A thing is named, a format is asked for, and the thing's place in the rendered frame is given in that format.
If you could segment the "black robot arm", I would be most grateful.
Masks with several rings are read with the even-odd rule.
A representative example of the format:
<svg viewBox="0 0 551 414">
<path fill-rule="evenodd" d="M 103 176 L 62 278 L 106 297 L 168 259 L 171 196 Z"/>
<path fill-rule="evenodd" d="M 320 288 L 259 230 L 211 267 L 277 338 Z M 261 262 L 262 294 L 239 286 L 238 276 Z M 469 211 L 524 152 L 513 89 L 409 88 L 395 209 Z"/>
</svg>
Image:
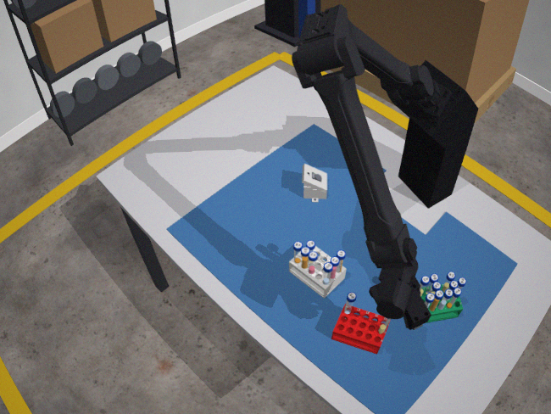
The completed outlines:
<svg viewBox="0 0 551 414">
<path fill-rule="evenodd" d="M 435 118 L 452 93 L 425 65 L 409 66 L 357 28 L 341 4 L 306 15 L 292 63 L 302 88 L 314 87 L 320 95 L 348 166 L 370 258 L 381 268 L 376 310 L 389 319 L 404 317 L 409 330 L 422 327 L 431 313 L 418 292 L 417 246 L 393 202 L 354 77 L 368 70 L 394 103 L 410 103 Z"/>
</svg>

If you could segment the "blue bench mat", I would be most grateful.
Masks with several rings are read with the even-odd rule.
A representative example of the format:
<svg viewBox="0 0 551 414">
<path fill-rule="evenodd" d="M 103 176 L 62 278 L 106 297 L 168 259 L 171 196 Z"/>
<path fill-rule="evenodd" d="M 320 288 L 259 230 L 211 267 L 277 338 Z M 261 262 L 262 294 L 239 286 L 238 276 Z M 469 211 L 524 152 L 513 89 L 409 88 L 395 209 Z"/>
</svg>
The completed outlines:
<svg viewBox="0 0 551 414">
<path fill-rule="evenodd" d="M 327 173 L 327 198 L 303 198 L 303 164 Z M 462 287 L 458 317 L 409 330 L 391 319 L 377 354 L 331 339 L 349 292 L 376 313 L 370 287 L 381 268 L 366 245 L 364 218 L 336 137 L 313 124 L 167 228 L 241 302 L 375 414 L 405 414 L 481 320 L 517 263 L 447 211 L 417 246 L 416 279 L 450 271 Z M 345 278 L 325 297 L 289 271 L 293 244 L 346 253 Z"/>
</svg>

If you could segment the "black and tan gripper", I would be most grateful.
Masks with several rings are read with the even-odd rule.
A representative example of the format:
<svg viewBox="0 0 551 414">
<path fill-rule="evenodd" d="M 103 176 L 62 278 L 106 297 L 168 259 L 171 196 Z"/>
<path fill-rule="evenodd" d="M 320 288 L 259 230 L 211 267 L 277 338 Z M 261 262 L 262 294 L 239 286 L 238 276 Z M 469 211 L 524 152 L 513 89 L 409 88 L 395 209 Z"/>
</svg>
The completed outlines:
<svg viewBox="0 0 551 414">
<path fill-rule="evenodd" d="M 377 296 L 379 287 L 380 287 L 380 284 L 378 283 L 377 285 L 370 287 L 370 290 L 369 290 L 370 296 L 371 298 L 372 297 L 374 298 L 375 302 L 376 302 L 376 296 Z"/>
</svg>

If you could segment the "test tube with blue cap and pink liquid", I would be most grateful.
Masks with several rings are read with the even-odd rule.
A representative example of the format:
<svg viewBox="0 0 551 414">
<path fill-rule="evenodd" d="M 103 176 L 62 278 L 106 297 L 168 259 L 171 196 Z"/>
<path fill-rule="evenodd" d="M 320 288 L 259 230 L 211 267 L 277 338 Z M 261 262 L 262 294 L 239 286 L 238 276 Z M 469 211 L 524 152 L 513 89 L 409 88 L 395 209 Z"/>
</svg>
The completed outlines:
<svg viewBox="0 0 551 414">
<path fill-rule="evenodd" d="M 318 259 L 318 254 L 315 251 L 309 252 L 309 274 L 314 274 L 315 262 Z"/>
</svg>

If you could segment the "white tube rack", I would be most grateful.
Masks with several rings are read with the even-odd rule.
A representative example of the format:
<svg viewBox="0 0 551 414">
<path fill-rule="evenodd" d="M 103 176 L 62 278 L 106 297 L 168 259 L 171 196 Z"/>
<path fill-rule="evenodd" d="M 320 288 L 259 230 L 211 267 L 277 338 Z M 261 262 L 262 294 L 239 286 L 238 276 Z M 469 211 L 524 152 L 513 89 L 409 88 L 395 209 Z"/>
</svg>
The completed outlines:
<svg viewBox="0 0 551 414">
<path fill-rule="evenodd" d="M 323 267 L 326 262 L 323 259 L 326 259 L 327 262 L 330 262 L 331 257 L 316 246 L 314 251 L 316 251 L 316 253 L 320 255 L 315 262 L 314 274 L 309 274 L 309 264 L 308 267 L 305 269 L 301 267 L 302 257 L 300 263 L 295 263 L 294 258 L 289 261 L 289 271 L 300 281 L 313 289 L 317 294 L 325 298 L 345 278 L 347 268 L 342 266 L 342 271 L 339 273 L 336 272 L 335 278 L 330 279 L 329 284 L 324 285 L 323 279 L 325 272 L 323 271 Z"/>
</svg>

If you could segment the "red tube rack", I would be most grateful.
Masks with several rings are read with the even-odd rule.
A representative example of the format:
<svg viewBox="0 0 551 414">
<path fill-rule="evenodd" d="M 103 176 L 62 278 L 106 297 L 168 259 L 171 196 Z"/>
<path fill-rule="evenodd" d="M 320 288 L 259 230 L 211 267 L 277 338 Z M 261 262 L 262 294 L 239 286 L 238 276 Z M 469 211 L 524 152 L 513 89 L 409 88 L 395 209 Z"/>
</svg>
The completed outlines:
<svg viewBox="0 0 551 414">
<path fill-rule="evenodd" d="M 377 354 L 387 331 L 386 329 L 383 334 L 379 334 L 378 332 L 384 316 L 357 307 L 352 307 L 351 313 L 346 314 L 344 312 L 345 305 L 333 330 L 331 339 Z M 359 315 L 354 313 L 359 313 Z M 364 316 L 368 316 L 369 318 Z M 372 319 L 376 319 L 377 321 Z"/>
</svg>

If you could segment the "green test tube rack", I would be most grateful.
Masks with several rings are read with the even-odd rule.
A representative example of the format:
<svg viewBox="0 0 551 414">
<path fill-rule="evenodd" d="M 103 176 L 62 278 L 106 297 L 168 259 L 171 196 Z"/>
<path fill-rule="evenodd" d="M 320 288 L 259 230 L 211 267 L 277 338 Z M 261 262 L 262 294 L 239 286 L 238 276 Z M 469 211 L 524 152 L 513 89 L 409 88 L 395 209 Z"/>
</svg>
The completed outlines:
<svg viewBox="0 0 551 414">
<path fill-rule="evenodd" d="M 426 289 L 427 289 L 427 287 L 426 287 Z M 421 298 L 424 300 L 424 302 L 425 302 L 426 296 L 427 296 L 426 289 L 425 289 L 424 293 L 421 296 Z M 431 313 L 431 317 L 430 317 L 428 322 L 436 322 L 436 321 L 447 320 L 447 319 L 458 317 L 459 314 L 461 313 L 461 311 L 463 310 L 463 306 L 462 306 L 460 297 L 458 297 L 455 300 L 454 303 L 455 304 L 451 308 L 447 308 L 447 306 L 446 306 L 447 304 L 446 304 L 442 310 L 439 310 L 438 307 L 436 307 L 436 309 L 434 311 L 430 311 L 429 308 L 430 308 L 431 305 L 429 305 L 428 310 Z"/>
</svg>

